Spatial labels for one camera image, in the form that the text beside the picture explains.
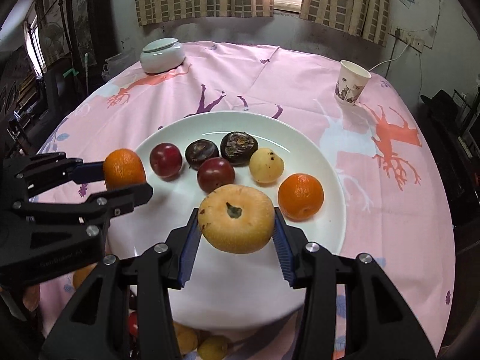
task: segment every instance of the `jar lid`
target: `jar lid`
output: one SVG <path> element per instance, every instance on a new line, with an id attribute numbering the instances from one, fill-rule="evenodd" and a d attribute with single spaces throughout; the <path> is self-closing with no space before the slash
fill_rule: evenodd
<path id="1" fill-rule="evenodd" d="M 152 43 L 148 43 L 147 46 L 143 48 L 144 53 L 152 53 L 153 51 L 158 51 L 167 47 L 170 47 L 174 43 L 178 42 L 178 39 L 175 38 L 162 38 L 154 40 Z"/>

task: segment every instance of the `deer print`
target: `deer print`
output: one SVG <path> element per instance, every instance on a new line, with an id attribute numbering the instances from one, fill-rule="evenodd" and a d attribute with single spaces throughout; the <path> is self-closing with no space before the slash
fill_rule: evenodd
<path id="1" fill-rule="evenodd" d="M 107 100 L 107 103 L 109 103 L 109 106 L 107 108 L 110 108 L 112 105 L 117 105 L 117 104 L 123 105 L 125 103 L 128 103 L 128 100 L 130 99 L 130 94 L 129 94 L 130 89 L 140 85 L 158 85 L 158 84 L 161 84 L 163 81 L 172 79 L 176 76 L 184 76 L 190 71 L 190 66 L 191 64 L 188 65 L 186 72 L 175 72 L 175 69 L 176 69 L 175 68 L 162 74 L 147 75 L 146 77 L 143 77 L 133 82 L 126 88 L 120 88 L 118 94 L 111 96 Z"/>
<path id="2" fill-rule="evenodd" d="M 413 172 L 415 177 L 414 184 L 419 185 L 422 179 L 420 178 L 416 169 L 410 162 L 399 157 L 398 154 L 393 151 L 392 147 L 393 140 L 422 147 L 422 143 L 419 140 L 418 130 L 416 128 L 410 128 L 408 122 L 393 108 L 390 109 L 400 116 L 400 119 L 403 121 L 402 127 L 387 122 L 385 111 L 381 105 L 379 105 L 380 109 L 382 110 L 381 117 L 378 117 L 378 115 L 375 114 L 375 112 L 373 112 L 373 110 L 371 110 L 365 104 L 363 106 L 370 110 L 370 112 L 373 114 L 373 117 L 377 121 L 376 134 L 378 139 L 375 137 L 371 137 L 371 139 L 375 142 L 378 150 L 382 153 L 382 155 L 376 154 L 373 156 L 373 158 L 378 160 L 378 167 L 383 166 L 383 170 L 387 173 L 388 178 L 390 178 L 390 170 L 392 170 L 398 187 L 401 191 L 403 191 L 403 186 L 407 183 L 407 172 L 403 167 L 403 165 L 406 165 Z"/>
<path id="3" fill-rule="evenodd" d="M 204 112 L 210 112 L 212 110 L 212 108 L 215 107 L 218 103 L 220 103 L 222 98 L 224 98 L 226 96 L 225 92 L 222 92 L 222 95 L 218 99 L 214 100 L 213 102 L 211 102 L 210 104 L 208 104 L 205 107 L 205 91 L 206 91 L 206 89 L 207 89 L 207 87 L 202 84 L 202 94 L 200 95 L 200 101 L 198 102 L 197 112 L 195 112 L 194 114 L 189 114 L 187 116 L 203 114 Z"/>
<path id="4" fill-rule="evenodd" d="M 244 110 L 244 111 L 249 111 L 250 109 L 249 109 L 249 107 L 248 107 L 247 101 L 246 101 L 242 96 L 237 96 L 237 97 L 238 97 L 238 98 L 242 101 L 242 103 L 243 103 L 243 110 Z M 282 112 L 283 112 L 283 108 L 282 108 L 280 105 L 278 105 L 278 104 L 275 104 L 275 106 L 277 107 L 277 113 L 275 113 L 275 115 L 273 115 L 272 117 L 273 117 L 273 119 L 277 119 L 277 120 L 278 120 L 278 118 L 280 117 L 280 115 L 281 115 Z"/>
<path id="5" fill-rule="evenodd" d="M 320 142 L 318 143 L 318 147 L 338 174 L 338 178 L 340 179 L 340 183 L 344 191 L 346 204 L 349 205 L 351 197 L 345 187 L 345 181 L 350 180 L 355 184 L 358 192 L 361 193 L 363 197 L 362 209 L 370 212 L 370 206 L 373 204 L 372 200 L 369 198 L 367 192 L 363 189 L 356 178 L 345 174 L 343 169 L 339 169 L 337 167 L 337 157 L 339 152 L 363 154 L 370 157 L 375 156 L 377 151 L 375 145 L 371 144 L 371 128 L 368 128 L 365 133 L 345 130 L 343 127 L 343 110 L 341 108 L 342 116 L 340 118 L 334 118 L 327 115 L 320 102 L 318 102 L 318 105 L 322 110 L 323 117 L 325 117 L 328 121 L 328 127 L 323 132 Z M 362 115 L 362 113 L 365 113 L 365 110 L 361 108 L 354 110 L 352 108 L 351 112 L 356 113 L 356 115 L 365 120 L 366 124 L 368 125 L 368 120 Z"/>

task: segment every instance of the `white plate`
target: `white plate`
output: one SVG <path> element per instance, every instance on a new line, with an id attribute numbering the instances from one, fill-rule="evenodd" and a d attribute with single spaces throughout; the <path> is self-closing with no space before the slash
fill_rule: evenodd
<path id="1" fill-rule="evenodd" d="M 280 183 L 292 173 L 308 173 L 320 180 L 325 191 L 321 210 L 310 220 L 291 223 L 300 227 L 308 240 L 318 242 L 338 254 L 346 226 L 346 206 L 337 174 L 315 144 L 285 123 L 249 112 L 208 112 L 190 116 L 164 127 L 146 139 L 136 150 L 145 167 L 154 194 L 147 205 L 132 214 L 112 221 L 109 243 L 121 258 L 139 255 L 169 232 L 185 226 L 193 208 L 205 193 L 197 184 L 197 174 L 184 159 L 182 173 L 166 182 L 150 167 L 150 151 L 162 142 L 177 145 L 181 152 L 197 139 L 209 139 L 218 146 L 225 134 L 245 131 L 270 147 L 285 161 L 285 171 L 277 183 L 259 187 L 247 166 L 236 167 L 236 184 L 265 192 L 278 205 Z M 175 321 L 197 329 L 239 329 L 261 326 L 278 320 L 303 303 L 303 290 L 293 290 L 284 280 L 270 241 L 262 250 L 234 255 L 214 249 L 200 241 L 191 279 L 181 291 L 170 290 L 170 305 Z"/>

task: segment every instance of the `small yellow fruit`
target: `small yellow fruit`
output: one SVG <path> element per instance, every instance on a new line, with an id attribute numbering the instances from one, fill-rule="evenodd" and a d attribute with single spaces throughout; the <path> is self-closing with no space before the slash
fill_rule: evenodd
<path id="1" fill-rule="evenodd" d="M 190 327 L 174 322 L 173 328 L 177 336 L 178 348 L 181 355 L 186 355 L 198 347 L 198 336 L 195 330 Z"/>
<path id="2" fill-rule="evenodd" d="M 202 360 L 222 360 L 228 351 L 229 340 L 222 335 L 212 335 L 198 347 L 197 353 Z"/>
<path id="3" fill-rule="evenodd" d="M 73 287 L 78 290 L 78 287 L 83 283 L 83 281 L 87 278 L 90 272 L 97 266 L 97 263 L 87 265 L 81 269 L 77 269 L 73 274 Z"/>
<path id="4" fill-rule="evenodd" d="M 272 149 L 262 147 L 251 156 L 249 163 L 253 179 L 260 184 L 277 181 L 285 169 L 283 160 Z"/>
<path id="5" fill-rule="evenodd" d="M 259 251 L 270 240 L 275 224 L 272 200 L 244 185 L 217 188 L 201 202 L 198 225 L 210 244 L 228 253 Z"/>

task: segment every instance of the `white ceramic jar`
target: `white ceramic jar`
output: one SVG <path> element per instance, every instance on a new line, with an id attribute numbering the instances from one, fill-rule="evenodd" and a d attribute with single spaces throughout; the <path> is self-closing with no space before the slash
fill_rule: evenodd
<path id="1" fill-rule="evenodd" d="M 145 73 L 157 74 L 176 68 L 185 59 L 182 44 L 175 38 L 163 38 L 148 43 L 140 54 Z"/>

